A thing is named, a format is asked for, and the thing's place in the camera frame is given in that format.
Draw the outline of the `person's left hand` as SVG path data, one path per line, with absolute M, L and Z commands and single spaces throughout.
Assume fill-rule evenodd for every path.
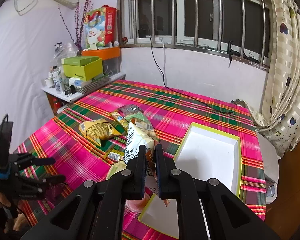
M 6 198 L 4 194 L 0 192 L 0 209 L 3 209 L 5 214 L 7 214 L 8 209 L 11 207 L 11 202 Z M 11 229 L 17 232 L 21 232 L 25 229 L 27 229 L 30 225 L 29 222 L 21 210 L 22 205 L 18 204 L 17 211 L 18 211 L 18 217 L 14 218 L 11 221 L 11 225 L 7 226 L 7 229 Z

